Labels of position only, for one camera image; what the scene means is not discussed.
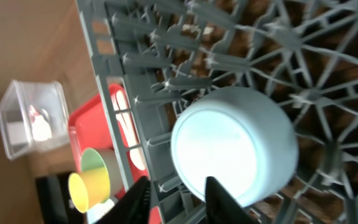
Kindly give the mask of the yellow cup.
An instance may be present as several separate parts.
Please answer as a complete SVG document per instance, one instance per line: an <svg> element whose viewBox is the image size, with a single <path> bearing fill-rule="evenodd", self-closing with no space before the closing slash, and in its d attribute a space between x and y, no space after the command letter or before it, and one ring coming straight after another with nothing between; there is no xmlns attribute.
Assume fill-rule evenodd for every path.
<svg viewBox="0 0 358 224"><path fill-rule="evenodd" d="M71 173L68 178L68 189L75 208L86 213L98 203L110 196L108 171L105 167Z"/></svg>

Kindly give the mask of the red snack wrapper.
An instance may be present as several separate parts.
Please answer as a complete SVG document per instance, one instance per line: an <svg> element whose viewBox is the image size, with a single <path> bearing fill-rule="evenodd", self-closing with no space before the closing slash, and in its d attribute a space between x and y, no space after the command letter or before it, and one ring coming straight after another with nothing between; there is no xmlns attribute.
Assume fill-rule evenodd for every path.
<svg viewBox="0 0 358 224"><path fill-rule="evenodd" d="M38 117L39 112L32 106L29 106L29 120L31 123L35 122L36 118Z"/></svg>

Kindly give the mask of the white napkin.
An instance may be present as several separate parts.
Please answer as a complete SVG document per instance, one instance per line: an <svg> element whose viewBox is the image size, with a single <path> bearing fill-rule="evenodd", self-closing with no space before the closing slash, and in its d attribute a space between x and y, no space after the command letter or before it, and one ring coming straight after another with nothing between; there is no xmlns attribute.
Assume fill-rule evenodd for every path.
<svg viewBox="0 0 358 224"><path fill-rule="evenodd" d="M52 137L50 116L44 109L34 108L39 112L39 115L35 122L31 123L33 139L35 141L46 141Z"/></svg>

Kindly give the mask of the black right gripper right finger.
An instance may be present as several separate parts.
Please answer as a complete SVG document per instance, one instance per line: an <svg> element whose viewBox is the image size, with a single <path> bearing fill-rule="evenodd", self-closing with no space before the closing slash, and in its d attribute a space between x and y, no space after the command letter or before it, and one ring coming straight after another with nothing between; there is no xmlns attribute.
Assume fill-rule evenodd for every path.
<svg viewBox="0 0 358 224"><path fill-rule="evenodd" d="M219 181L209 176L205 185L206 218L209 224L256 224Z"/></svg>

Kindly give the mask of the green bowl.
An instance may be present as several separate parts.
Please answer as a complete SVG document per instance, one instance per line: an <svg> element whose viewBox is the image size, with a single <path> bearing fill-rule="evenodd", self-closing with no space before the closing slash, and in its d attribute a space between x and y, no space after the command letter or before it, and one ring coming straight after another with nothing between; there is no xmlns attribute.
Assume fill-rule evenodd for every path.
<svg viewBox="0 0 358 224"><path fill-rule="evenodd" d="M81 156L81 171L104 167L107 169L111 186L110 197L120 199L125 194L125 188L119 169L116 154L112 149L86 148Z"/></svg>

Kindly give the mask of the light blue bowl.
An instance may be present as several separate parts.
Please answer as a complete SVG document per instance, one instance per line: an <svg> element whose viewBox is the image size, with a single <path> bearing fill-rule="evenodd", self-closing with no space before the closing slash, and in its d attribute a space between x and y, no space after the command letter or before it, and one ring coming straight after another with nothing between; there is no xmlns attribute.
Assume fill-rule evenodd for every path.
<svg viewBox="0 0 358 224"><path fill-rule="evenodd" d="M190 105L174 124L170 152L178 176L200 200L211 176L243 207L278 192L299 160L288 115L257 90L229 86Z"/></svg>

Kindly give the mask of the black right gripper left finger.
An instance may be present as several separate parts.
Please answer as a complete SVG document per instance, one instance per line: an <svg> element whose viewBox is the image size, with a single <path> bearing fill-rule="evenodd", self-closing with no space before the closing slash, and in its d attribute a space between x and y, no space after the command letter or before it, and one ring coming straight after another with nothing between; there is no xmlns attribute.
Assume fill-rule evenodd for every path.
<svg viewBox="0 0 358 224"><path fill-rule="evenodd" d="M148 224L150 180L142 176L96 224Z"/></svg>

